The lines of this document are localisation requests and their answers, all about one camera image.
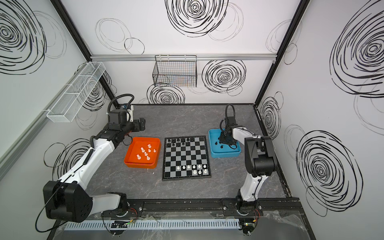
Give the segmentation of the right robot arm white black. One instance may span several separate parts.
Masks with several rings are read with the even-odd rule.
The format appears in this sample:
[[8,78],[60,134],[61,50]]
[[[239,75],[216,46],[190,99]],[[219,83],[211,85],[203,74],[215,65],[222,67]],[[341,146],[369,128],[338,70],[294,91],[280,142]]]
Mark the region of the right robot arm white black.
[[277,160],[270,137],[255,135],[245,127],[228,127],[221,130],[219,141],[228,146],[244,146],[247,176],[240,188],[240,203],[255,203],[264,182],[276,171]]

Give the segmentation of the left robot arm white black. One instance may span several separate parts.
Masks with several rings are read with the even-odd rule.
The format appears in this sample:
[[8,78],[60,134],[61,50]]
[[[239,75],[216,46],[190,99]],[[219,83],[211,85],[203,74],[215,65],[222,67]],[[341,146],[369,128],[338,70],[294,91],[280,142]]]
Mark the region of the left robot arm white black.
[[96,136],[91,136],[91,147],[80,160],[57,181],[49,181],[44,186],[44,211],[47,218],[81,223],[96,213],[105,211],[126,213],[129,209],[126,194],[111,192],[89,196],[86,189],[97,169],[123,142],[125,136],[145,129],[146,120],[139,118],[121,127],[106,125]]

